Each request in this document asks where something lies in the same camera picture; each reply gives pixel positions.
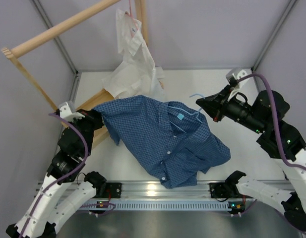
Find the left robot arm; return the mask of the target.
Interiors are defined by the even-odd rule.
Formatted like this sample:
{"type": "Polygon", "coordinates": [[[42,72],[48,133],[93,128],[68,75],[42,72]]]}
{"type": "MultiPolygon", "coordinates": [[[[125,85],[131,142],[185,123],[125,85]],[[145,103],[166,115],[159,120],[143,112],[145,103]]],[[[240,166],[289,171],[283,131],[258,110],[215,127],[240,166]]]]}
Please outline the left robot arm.
{"type": "Polygon", "coordinates": [[[50,114],[67,125],[58,140],[60,150],[53,157],[43,184],[25,215],[7,227],[6,233],[11,238],[54,238],[86,201],[106,193],[107,180],[98,172],[89,172],[80,186],[60,201],[85,166],[95,131],[104,126],[101,113],[95,110],[80,109],[71,113],[68,120],[61,112],[50,114]]]}

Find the blue wire hanger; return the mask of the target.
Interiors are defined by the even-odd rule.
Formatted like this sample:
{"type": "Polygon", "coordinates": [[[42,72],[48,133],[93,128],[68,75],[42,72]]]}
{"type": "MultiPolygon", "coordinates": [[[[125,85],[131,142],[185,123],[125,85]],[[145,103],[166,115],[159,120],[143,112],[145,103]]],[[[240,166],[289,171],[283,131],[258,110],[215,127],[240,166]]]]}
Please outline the blue wire hanger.
{"type": "Polygon", "coordinates": [[[182,133],[192,133],[206,121],[201,107],[195,110],[184,103],[171,101],[167,103],[167,108],[170,124],[182,133]]]}

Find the blue checked shirt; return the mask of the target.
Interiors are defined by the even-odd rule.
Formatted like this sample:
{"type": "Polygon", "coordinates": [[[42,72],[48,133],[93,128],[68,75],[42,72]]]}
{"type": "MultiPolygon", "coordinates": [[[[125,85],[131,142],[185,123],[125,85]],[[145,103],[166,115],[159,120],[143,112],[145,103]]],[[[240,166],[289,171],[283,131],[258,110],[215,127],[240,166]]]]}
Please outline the blue checked shirt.
{"type": "Polygon", "coordinates": [[[192,133],[178,131],[170,124],[167,103],[134,96],[99,104],[95,110],[112,140],[122,142],[162,186],[195,186],[198,172],[230,160],[230,149],[211,132],[206,118],[192,133]]]}

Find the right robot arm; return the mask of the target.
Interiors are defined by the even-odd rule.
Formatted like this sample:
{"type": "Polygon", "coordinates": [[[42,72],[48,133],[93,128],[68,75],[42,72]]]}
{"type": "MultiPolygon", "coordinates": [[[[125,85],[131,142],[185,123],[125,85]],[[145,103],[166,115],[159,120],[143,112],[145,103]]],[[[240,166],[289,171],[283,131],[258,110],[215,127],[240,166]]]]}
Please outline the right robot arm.
{"type": "Polygon", "coordinates": [[[281,168],[293,191],[260,182],[250,175],[234,171],[221,183],[228,197],[248,196],[281,213],[296,229],[306,232],[306,143],[299,131],[283,120],[290,105],[276,91],[259,92],[250,105],[241,94],[229,97],[231,86],[219,93],[196,100],[215,122],[227,117],[259,134],[257,143],[281,168]]]}

